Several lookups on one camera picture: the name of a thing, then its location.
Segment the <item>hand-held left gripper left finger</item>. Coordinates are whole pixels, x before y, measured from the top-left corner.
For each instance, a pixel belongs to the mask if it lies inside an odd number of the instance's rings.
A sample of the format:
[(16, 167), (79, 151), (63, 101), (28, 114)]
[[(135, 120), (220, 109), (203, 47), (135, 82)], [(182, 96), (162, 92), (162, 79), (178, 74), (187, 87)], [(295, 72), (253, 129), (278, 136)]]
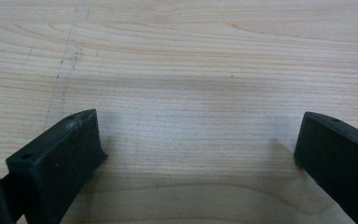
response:
[(60, 120), (6, 159), (5, 189), (12, 218), (60, 224), (106, 158), (94, 109)]

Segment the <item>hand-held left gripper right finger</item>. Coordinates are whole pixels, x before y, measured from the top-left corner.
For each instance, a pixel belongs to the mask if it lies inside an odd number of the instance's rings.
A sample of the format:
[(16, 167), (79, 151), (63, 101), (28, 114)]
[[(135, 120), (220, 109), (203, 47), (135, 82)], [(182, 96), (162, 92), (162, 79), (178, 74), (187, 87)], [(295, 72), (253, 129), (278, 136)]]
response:
[(358, 224), (358, 129), (339, 119), (307, 112), (294, 158)]

